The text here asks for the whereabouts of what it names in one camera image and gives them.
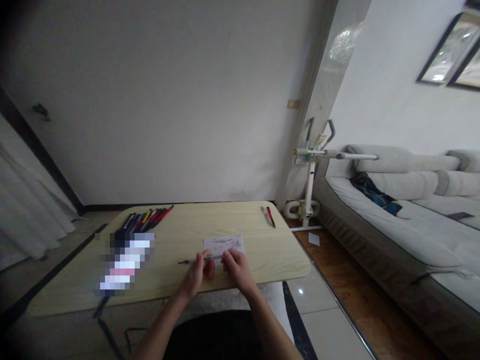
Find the pen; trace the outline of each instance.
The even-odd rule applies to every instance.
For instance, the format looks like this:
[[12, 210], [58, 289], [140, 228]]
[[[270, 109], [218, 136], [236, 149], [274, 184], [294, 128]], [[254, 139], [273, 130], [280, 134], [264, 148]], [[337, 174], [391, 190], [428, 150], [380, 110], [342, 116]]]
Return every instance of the pen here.
[[127, 233], [128, 233], [128, 230], [130, 229], [130, 226], [132, 226], [132, 223], [134, 222], [135, 220], [135, 216], [137, 215], [136, 212], [134, 212], [132, 214], [132, 217], [130, 218], [130, 220], [126, 223], [126, 225], [124, 225], [121, 229], [122, 230], [125, 230]]
[[151, 212], [150, 214], [150, 217], [148, 218], [147, 221], [145, 221], [145, 223], [143, 224], [143, 226], [141, 227], [140, 229], [140, 232], [141, 233], [144, 233], [145, 231], [147, 231], [147, 228], [150, 226], [150, 224], [152, 223], [152, 219], [155, 218], [155, 214], [157, 213], [159, 209], [155, 209]]
[[140, 231], [140, 228], [142, 227], [142, 223], [144, 221], [144, 218], [145, 218], [145, 215], [147, 213], [144, 212], [142, 215], [140, 215], [140, 218], [138, 219], [138, 221], [136, 222], [135, 226], [133, 227], [132, 229], [132, 233], [138, 233]]
[[272, 212], [270, 211], [270, 207], [267, 206], [266, 209], [268, 210], [268, 215], [270, 215], [271, 224], [273, 225], [274, 228], [277, 228], [275, 226], [275, 221], [274, 221], [274, 218], [272, 217]]
[[158, 209], [158, 211], [155, 213], [155, 216], [151, 218], [150, 224], [146, 227], [145, 231], [149, 231], [151, 228], [153, 228], [159, 219], [159, 217], [165, 212], [166, 209]]
[[128, 222], [131, 220], [131, 218], [132, 218], [133, 216], [134, 216], [134, 213], [131, 213], [130, 215], [128, 215], [128, 217], [125, 219], [124, 222], [122, 222], [122, 224], [121, 224], [120, 227], [117, 229], [117, 231], [123, 229], [124, 226], [125, 226], [126, 224], [128, 224]]
[[166, 217], [167, 214], [168, 214], [173, 208], [174, 208], [174, 206], [172, 205], [168, 210], [162, 212], [161, 215], [156, 218], [155, 223], [153, 223], [153, 226], [151, 227], [151, 229], [153, 229], [154, 227], [156, 227], [156, 226], [159, 224], [159, 222], [161, 222], [162, 219], [163, 219], [164, 217]]
[[139, 224], [139, 221], [141, 218], [142, 218], [142, 214], [137, 214], [137, 216], [135, 216], [135, 219], [133, 219], [133, 222], [131, 223], [131, 225], [127, 228], [126, 232], [131, 233], [132, 231], [134, 231], [137, 225]]
[[[221, 259], [223, 258], [224, 256], [223, 255], [216, 255], [216, 256], [207, 256], [205, 257], [203, 260], [204, 261], [210, 261], [210, 260], [218, 260], [218, 259]], [[179, 264], [193, 264], [197, 261], [197, 259], [190, 259], [190, 260], [183, 260], [183, 261], [180, 261]]]
[[149, 218], [150, 214], [152, 213], [152, 209], [148, 210], [148, 212], [146, 213], [145, 215], [145, 218], [143, 219], [143, 221], [141, 222], [142, 224], [145, 224], [145, 222], [147, 221], [147, 219]]
[[272, 222], [270, 221], [270, 217], [269, 217], [269, 215], [267, 214], [267, 210], [265, 210], [265, 208], [264, 208], [263, 206], [260, 206], [260, 209], [261, 209], [261, 211], [263, 212], [263, 215], [265, 215], [267, 223], [268, 223], [270, 226], [273, 226], [273, 225], [272, 225]]

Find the light wood tabletop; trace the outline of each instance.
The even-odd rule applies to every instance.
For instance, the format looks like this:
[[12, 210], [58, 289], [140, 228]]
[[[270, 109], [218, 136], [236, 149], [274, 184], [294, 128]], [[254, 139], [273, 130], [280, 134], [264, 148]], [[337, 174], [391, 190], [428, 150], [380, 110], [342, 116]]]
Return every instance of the light wood tabletop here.
[[[276, 228], [271, 227], [261, 206], [270, 206]], [[48, 316], [95, 309], [95, 283], [105, 273], [101, 255], [109, 254], [110, 234], [130, 213], [143, 213], [152, 206], [136, 206], [119, 214], [30, 302], [31, 316]], [[167, 298], [181, 283], [192, 259], [204, 249], [204, 239], [241, 234], [253, 279], [257, 284], [301, 278], [311, 264], [275, 206], [268, 201], [177, 204], [152, 230], [155, 244], [150, 260], [135, 276], [134, 289], [111, 297], [107, 306]], [[212, 280], [204, 279], [200, 292], [230, 289], [226, 272], [216, 268]]]

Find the white curtain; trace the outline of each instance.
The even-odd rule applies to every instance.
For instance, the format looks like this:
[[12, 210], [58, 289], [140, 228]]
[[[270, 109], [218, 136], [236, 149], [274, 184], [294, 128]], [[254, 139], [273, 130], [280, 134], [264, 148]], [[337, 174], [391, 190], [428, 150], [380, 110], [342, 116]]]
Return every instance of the white curtain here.
[[57, 183], [0, 117], [0, 271], [60, 246], [75, 217]]

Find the gray sofa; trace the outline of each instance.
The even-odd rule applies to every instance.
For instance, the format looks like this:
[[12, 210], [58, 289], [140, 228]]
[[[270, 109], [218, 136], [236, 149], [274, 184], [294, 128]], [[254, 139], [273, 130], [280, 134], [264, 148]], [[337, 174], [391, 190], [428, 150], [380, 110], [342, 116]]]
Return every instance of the gray sofa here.
[[[379, 160], [321, 161], [318, 219], [447, 356], [480, 359], [480, 151], [347, 150]], [[356, 172], [399, 200], [402, 218], [355, 189]], [[474, 217], [446, 217], [459, 212]]]

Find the phone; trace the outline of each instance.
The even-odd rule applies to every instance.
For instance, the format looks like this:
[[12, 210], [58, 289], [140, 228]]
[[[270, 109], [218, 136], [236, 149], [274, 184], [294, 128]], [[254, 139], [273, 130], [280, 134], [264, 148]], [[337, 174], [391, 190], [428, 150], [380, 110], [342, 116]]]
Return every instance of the phone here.
[[466, 218], [473, 218], [474, 216], [472, 214], [469, 214], [468, 212], [456, 212], [450, 215], [446, 216], [447, 218], [450, 218], [452, 220], [461, 220], [461, 219], [466, 219]]

